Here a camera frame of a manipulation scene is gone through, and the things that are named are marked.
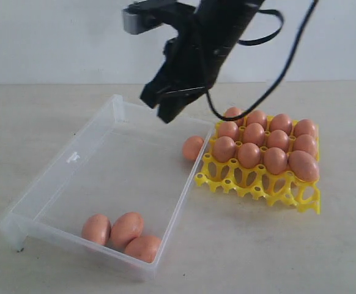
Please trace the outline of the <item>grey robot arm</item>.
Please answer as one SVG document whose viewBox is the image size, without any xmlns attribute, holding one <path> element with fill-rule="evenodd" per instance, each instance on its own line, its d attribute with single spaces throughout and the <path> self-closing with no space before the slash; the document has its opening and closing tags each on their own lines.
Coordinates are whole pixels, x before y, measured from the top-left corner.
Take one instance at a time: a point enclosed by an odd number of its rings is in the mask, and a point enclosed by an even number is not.
<svg viewBox="0 0 356 294">
<path fill-rule="evenodd" d="M 151 10 L 178 35 L 165 45 L 165 61 L 140 99 L 170 123 L 212 88 L 219 71 L 262 1 L 201 1 L 197 8 L 174 2 Z"/>
</svg>

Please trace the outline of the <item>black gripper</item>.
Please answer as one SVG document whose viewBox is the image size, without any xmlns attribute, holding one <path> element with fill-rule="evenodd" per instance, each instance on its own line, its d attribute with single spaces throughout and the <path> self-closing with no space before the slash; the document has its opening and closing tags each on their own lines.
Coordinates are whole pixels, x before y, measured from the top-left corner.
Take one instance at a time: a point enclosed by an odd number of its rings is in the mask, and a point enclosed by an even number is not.
<svg viewBox="0 0 356 294">
<path fill-rule="evenodd" d="M 222 21 L 191 18 L 175 39 L 166 43 L 165 62 L 140 95 L 166 124 L 214 84 L 230 54 L 229 27 Z"/>
</svg>

